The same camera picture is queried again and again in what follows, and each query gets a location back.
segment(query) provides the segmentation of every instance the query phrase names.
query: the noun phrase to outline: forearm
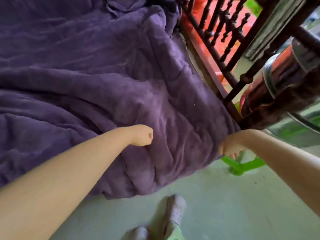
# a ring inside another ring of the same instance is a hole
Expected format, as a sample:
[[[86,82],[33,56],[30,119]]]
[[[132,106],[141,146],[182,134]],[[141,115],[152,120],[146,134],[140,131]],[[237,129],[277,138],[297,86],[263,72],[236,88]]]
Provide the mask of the forearm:
[[[50,238],[130,144],[128,128],[81,143],[2,188],[1,239]]]
[[[320,216],[320,159],[258,130],[249,130],[244,145]]]

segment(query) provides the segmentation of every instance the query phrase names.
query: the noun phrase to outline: dark fabric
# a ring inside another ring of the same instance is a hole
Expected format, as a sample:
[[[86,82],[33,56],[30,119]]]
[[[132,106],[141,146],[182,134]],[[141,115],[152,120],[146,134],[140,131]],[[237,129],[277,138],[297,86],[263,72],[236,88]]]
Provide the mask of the dark fabric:
[[[218,159],[238,125],[170,39],[178,17],[174,0],[0,0],[0,186],[134,124],[152,145],[124,149],[92,195],[149,194]]]

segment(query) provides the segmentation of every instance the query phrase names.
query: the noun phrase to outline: floor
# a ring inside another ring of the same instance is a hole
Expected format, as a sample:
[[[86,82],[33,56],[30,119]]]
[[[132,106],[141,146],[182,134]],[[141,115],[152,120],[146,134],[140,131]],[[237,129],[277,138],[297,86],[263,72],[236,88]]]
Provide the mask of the floor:
[[[250,64],[241,59],[234,70],[236,77]],[[311,152],[320,156],[319,147]],[[250,158],[247,153],[244,161]],[[85,200],[51,240],[125,240],[138,226],[149,226],[157,239],[165,199],[174,193],[188,203],[181,226],[186,240],[313,240],[320,236],[320,218],[269,167],[237,177],[219,160],[152,195]]]

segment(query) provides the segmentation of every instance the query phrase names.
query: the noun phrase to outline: gray curtain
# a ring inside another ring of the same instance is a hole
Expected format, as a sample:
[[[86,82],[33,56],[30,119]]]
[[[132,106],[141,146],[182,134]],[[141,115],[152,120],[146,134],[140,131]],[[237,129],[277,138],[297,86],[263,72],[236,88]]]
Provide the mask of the gray curtain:
[[[280,0],[269,19],[247,48],[244,56],[251,61],[255,61],[262,56],[263,51],[269,47],[269,44],[302,7],[304,2],[305,0]]]

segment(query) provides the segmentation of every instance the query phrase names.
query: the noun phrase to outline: person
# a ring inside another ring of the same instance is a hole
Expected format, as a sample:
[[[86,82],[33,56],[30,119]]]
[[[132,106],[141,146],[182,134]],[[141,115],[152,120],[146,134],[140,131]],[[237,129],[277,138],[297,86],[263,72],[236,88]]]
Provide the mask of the person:
[[[126,146],[149,145],[152,139],[153,130],[145,125],[117,128],[53,157],[1,188],[0,239],[49,239]],[[227,136],[219,153],[235,158],[247,149],[320,216],[318,157],[254,129]],[[183,240],[179,225],[185,208],[182,197],[168,199],[164,239]],[[146,228],[133,234],[135,240],[148,237]]]

